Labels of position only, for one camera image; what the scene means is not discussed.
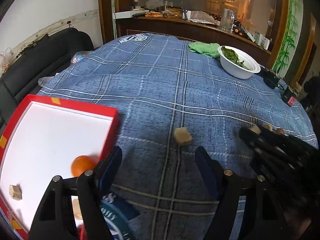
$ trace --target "white logo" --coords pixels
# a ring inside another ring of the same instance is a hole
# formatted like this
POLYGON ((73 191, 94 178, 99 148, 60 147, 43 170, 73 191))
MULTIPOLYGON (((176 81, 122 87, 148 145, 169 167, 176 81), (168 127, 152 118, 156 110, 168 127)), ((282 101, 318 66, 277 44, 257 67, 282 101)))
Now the white logo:
POLYGON ((119 40, 120 43, 124 43, 127 41, 144 41, 146 40, 148 37, 146 35, 143 34, 135 34, 135 35, 130 35, 128 37, 122 38, 119 40))

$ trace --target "blue plaid tablecloth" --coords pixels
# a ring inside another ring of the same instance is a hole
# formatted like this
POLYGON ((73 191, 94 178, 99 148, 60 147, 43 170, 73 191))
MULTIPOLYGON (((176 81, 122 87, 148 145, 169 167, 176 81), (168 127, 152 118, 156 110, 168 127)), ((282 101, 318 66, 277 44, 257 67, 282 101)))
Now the blue plaid tablecloth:
MULTIPOLYGON (((252 152, 239 129, 270 123, 318 147, 310 120, 262 78, 232 77, 220 62, 191 53, 188 42, 144 33, 109 42, 54 77, 38 93, 115 107, 121 115, 116 144, 123 162, 112 190, 141 213, 129 225, 137 239, 202 239, 217 202, 194 161, 203 146, 211 158, 239 175, 254 175, 252 152), (172 137, 188 127, 189 146, 172 137)), ((244 200, 231 239, 241 225, 244 200)))

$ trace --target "black leather sofa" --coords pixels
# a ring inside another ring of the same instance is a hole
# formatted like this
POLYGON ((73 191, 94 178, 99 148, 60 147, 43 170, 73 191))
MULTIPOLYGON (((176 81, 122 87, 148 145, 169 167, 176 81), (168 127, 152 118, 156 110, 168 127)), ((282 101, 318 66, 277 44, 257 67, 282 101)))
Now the black leather sofa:
MULTIPOLYGON (((0 78, 0 136, 11 115, 27 94, 36 94, 38 79, 54 76, 70 65, 78 51, 93 50, 88 34, 76 28, 59 31, 30 48, 0 78)), ((0 239, 18 239, 0 214, 0 239)))

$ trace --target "white bowl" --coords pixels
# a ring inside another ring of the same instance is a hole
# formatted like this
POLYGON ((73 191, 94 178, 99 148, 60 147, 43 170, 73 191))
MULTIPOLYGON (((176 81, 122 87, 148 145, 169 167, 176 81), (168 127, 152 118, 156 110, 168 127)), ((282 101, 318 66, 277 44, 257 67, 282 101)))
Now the white bowl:
POLYGON ((244 60, 244 65, 249 69, 246 70, 237 64, 234 64, 232 61, 228 60, 224 55, 223 52, 221 51, 222 46, 218 48, 218 52, 220 53, 220 63, 221 66, 224 68, 225 71, 227 71, 230 75, 240 78, 240 79, 248 79, 250 78, 254 73, 259 73, 260 72, 260 66, 259 64, 248 54, 243 52, 242 50, 230 47, 230 46, 225 46, 226 49, 233 49, 236 54, 238 54, 239 60, 243 61, 244 60))

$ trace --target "green leafy vegetable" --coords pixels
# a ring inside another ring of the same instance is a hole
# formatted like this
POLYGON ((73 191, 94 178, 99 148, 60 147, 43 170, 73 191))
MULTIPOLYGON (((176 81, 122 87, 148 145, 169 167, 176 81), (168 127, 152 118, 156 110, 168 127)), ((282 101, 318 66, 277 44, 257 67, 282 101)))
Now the green leafy vegetable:
POLYGON ((238 66, 249 70, 243 63, 244 61, 240 61, 238 54, 236 54, 236 52, 233 49, 227 49, 225 46, 222 46, 221 48, 223 55, 230 60, 231 62, 233 62, 234 64, 237 64, 238 66))

